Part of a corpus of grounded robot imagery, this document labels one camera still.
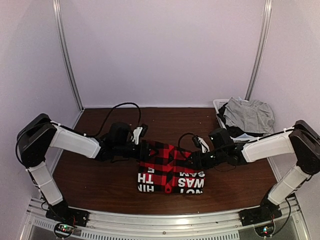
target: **gray fabric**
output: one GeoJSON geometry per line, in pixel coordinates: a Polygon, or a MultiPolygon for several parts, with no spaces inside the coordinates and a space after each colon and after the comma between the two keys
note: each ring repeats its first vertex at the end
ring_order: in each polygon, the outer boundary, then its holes
{"type": "Polygon", "coordinates": [[[225,106],[226,125],[239,127],[245,133],[270,133],[275,123],[271,107],[259,100],[236,100],[231,98],[225,106]]]}

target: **clothing item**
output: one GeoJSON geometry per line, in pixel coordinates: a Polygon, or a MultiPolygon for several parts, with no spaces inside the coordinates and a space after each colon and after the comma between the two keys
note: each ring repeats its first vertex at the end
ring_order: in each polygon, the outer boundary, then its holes
{"type": "Polygon", "coordinates": [[[239,127],[245,133],[270,133],[275,117],[271,107],[259,100],[236,100],[231,98],[223,116],[229,127],[239,127]]]}
{"type": "Polygon", "coordinates": [[[166,194],[202,194],[205,173],[186,167],[191,152],[174,145],[146,141],[151,149],[150,157],[141,160],[138,169],[140,192],[164,192],[166,194]]]}
{"type": "Polygon", "coordinates": [[[246,136],[246,134],[248,135],[247,137],[262,137],[264,134],[263,133],[252,133],[252,132],[244,132],[242,131],[239,127],[237,126],[228,126],[226,124],[226,118],[224,117],[225,111],[226,111],[226,105],[228,103],[225,103],[218,111],[219,113],[217,114],[217,116],[222,120],[222,122],[225,125],[225,128],[227,129],[230,137],[232,138],[237,138],[240,136],[246,136]]]}

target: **white backdrop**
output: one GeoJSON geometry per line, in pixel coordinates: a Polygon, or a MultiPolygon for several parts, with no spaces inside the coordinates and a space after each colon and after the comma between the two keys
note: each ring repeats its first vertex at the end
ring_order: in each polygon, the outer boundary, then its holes
{"type": "MultiPolygon", "coordinates": [[[[79,114],[50,0],[0,1],[0,102],[0,239],[16,240],[39,194],[16,159],[17,134],[40,113],[70,127],[79,114]]],[[[49,167],[56,155],[46,155],[49,167]]]]}
{"type": "Polygon", "coordinates": [[[85,107],[208,107],[244,97],[264,0],[64,0],[85,107]]]}
{"type": "MultiPolygon", "coordinates": [[[[271,105],[275,130],[305,120],[320,133],[320,2],[273,1],[260,72],[252,97],[271,105]]],[[[294,155],[275,158],[284,175],[294,155]]],[[[297,192],[311,239],[319,239],[320,174],[297,192]]]]}

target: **wooden floor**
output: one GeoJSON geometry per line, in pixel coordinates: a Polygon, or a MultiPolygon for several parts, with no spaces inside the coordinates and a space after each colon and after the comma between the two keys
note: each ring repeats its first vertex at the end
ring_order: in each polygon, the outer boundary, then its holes
{"type": "MultiPolygon", "coordinates": [[[[142,123],[149,125],[145,139],[176,145],[185,132],[204,137],[218,128],[213,108],[142,108],[142,123]]],[[[108,109],[86,109],[76,130],[95,134],[108,109]]],[[[116,109],[110,123],[122,121],[137,124],[135,108],[116,109]]],[[[186,137],[181,147],[196,150],[186,137]]],[[[221,171],[233,168],[222,164],[221,171]]],[[[238,166],[235,170],[219,172],[206,170],[203,194],[142,193],[137,189],[138,164],[134,159],[125,162],[98,162],[64,151],[53,174],[71,207],[125,214],[189,214],[209,213],[258,205],[266,191],[276,183],[266,159],[238,166]]]]}

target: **red plaid shirt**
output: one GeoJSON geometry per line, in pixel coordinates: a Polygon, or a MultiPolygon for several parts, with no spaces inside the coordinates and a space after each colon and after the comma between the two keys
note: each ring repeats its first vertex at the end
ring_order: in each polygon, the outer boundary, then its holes
{"type": "MultiPolygon", "coordinates": [[[[149,157],[141,160],[138,169],[140,192],[165,192],[201,194],[205,173],[186,167],[186,158],[179,148],[157,141],[146,141],[150,146],[149,157]]],[[[181,149],[189,157],[191,152],[181,149]]]]}

